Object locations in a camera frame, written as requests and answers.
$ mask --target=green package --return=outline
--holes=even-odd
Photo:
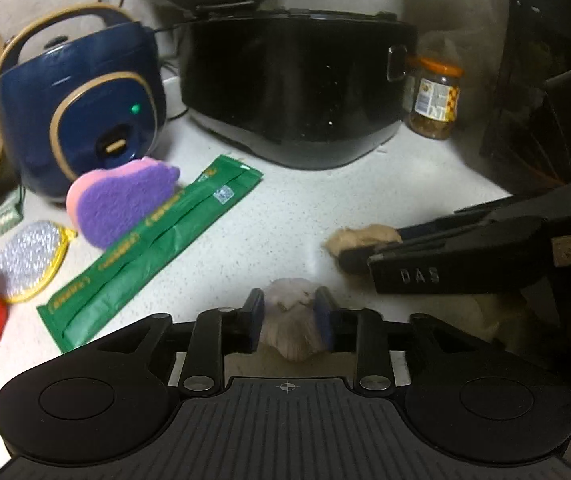
[[[260,181],[262,173],[219,156],[88,269],[37,308],[63,352],[92,339],[154,275]]]

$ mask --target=sponge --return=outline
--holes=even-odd
[[[149,157],[93,170],[70,186],[66,209],[86,240],[105,249],[166,202],[178,178],[178,168]]]

